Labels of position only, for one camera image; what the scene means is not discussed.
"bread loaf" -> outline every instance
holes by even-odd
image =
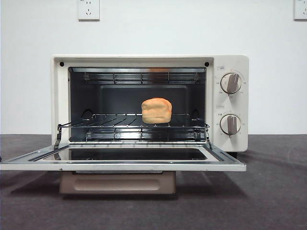
[[[164,98],[152,98],[142,103],[142,119],[147,124],[168,123],[172,116],[172,104]]]

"temperature knob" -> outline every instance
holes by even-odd
[[[236,93],[241,84],[241,78],[237,73],[228,73],[221,80],[221,87],[226,93]]]
[[[236,115],[229,114],[221,119],[220,127],[224,133],[234,135],[240,130],[241,122]]]

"oven foot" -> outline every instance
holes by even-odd
[[[238,152],[228,152],[228,154],[236,159],[238,157]]]

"oven door hinge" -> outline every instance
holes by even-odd
[[[209,128],[210,128],[210,125],[205,124],[205,127],[206,127],[206,140],[208,142],[209,148],[212,150],[212,144],[211,144],[210,139],[209,139]]]
[[[59,143],[61,142],[61,137],[62,137],[62,125],[58,124],[58,134],[57,134],[57,140],[56,143],[53,146],[53,149],[58,149],[59,148]]]

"control panel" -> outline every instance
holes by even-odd
[[[248,58],[214,59],[213,144],[228,152],[248,147]]]

